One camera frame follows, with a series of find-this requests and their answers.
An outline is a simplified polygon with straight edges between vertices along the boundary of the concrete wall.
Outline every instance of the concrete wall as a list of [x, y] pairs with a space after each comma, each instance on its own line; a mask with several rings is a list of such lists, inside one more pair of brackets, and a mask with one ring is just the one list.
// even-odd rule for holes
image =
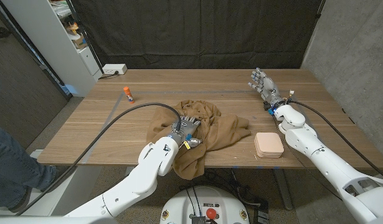
[[383, 153], [383, 0], [327, 0], [301, 67]]

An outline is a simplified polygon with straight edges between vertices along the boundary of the white robot body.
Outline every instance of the white robot body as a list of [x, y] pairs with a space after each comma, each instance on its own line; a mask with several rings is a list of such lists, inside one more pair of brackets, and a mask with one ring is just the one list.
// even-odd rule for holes
[[160, 224], [191, 224], [191, 217], [194, 216], [194, 212], [197, 217], [206, 217], [208, 220], [207, 210], [210, 208], [216, 211], [217, 215], [214, 220], [217, 223], [249, 224], [247, 210], [244, 205], [230, 193], [211, 186], [196, 186], [194, 189], [196, 194], [194, 194], [192, 188], [186, 189], [166, 202], [162, 210]]

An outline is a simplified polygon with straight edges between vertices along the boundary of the brown cloth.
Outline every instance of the brown cloth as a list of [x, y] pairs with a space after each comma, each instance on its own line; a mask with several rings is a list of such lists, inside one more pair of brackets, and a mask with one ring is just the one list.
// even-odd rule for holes
[[[251, 132], [247, 130], [248, 120], [236, 115], [221, 116], [219, 109], [206, 101], [184, 100], [173, 107], [181, 116], [193, 116], [201, 121], [193, 137], [202, 139], [197, 147], [179, 149], [173, 162], [173, 169], [183, 179], [191, 180], [204, 174], [205, 153], [229, 146]], [[166, 109], [157, 108], [149, 125], [147, 142], [156, 142], [171, 131], [176, 115]]]

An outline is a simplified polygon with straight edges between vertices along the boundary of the person's leg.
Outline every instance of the person's leg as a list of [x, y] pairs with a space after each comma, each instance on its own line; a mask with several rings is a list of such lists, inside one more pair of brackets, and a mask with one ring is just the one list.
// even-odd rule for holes
[[27, 187], [0, 175], [0, 207], [13, 208], [26, 194]]
[[39, 164], [9, 133], [0, 128], [0, 176], [20, 185], [44, 190], [55, 175], [54, 166]]

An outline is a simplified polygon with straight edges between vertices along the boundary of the power outlet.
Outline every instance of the power outlet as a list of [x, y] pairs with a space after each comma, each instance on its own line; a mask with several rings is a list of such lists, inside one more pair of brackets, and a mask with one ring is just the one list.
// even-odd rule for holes
[[127, 69], [128, 67], [125, 64], [105, 64], [103, 67], [105, 75], [112, 75], [116, 71], [118, 71], [118, 74], [125, 74]]

